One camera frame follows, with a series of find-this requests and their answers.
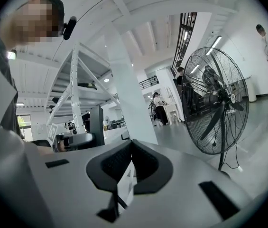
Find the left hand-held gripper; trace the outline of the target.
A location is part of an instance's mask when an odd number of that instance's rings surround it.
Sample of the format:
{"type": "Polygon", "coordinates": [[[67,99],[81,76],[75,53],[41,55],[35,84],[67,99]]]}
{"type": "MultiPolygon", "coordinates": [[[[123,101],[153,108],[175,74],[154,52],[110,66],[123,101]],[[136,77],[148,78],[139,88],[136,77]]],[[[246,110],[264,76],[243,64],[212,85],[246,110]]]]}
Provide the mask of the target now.
{"type": "Polygon", "coordinates": [[[48,141],[54,152],[59,152],[57,142],[68,139],[71,151],[84,150],[93,147],[92,133],[78,133],[74,124],[52,124],[49,128],[48,141]]]}

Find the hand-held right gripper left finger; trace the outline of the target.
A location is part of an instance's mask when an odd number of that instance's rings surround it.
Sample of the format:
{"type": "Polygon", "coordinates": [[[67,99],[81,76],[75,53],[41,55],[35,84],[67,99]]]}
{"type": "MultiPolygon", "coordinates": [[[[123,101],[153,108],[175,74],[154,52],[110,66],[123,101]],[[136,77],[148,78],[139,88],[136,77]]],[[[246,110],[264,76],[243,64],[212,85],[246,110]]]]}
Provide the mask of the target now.
{"type": "Polygon", "coordinates": [[[131,143],[130,140],[120,143],[87,163],[86,173],[96,188],[117,190],[117,184],[131,162],[131,143]]]}

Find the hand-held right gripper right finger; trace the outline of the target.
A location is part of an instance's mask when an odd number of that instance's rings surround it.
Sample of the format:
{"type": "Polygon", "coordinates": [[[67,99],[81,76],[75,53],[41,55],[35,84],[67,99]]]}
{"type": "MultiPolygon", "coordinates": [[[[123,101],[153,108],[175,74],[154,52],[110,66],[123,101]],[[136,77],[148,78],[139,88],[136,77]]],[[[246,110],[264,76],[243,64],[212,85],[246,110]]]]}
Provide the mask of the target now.
{"type": "Polygon", "coordinates": [[[134,194],[157,193],[172,178],[171,161],[137,140],[133,140],[131,144],[131,159],[137,178],[134,194]]]}

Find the person's left hand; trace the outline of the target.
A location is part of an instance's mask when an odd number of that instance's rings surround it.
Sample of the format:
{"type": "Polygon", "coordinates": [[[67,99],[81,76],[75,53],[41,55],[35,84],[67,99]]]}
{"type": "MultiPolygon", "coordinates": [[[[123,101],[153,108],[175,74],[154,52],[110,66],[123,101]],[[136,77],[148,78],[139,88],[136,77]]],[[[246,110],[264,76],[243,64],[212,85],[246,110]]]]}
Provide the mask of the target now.
{"type": "Polygon", "coordinates": [[[71,151],[71,148],[68,144],[68,139],[62,139],[57,142],[57,149],[59,152],[68,152],[71,151]]]}

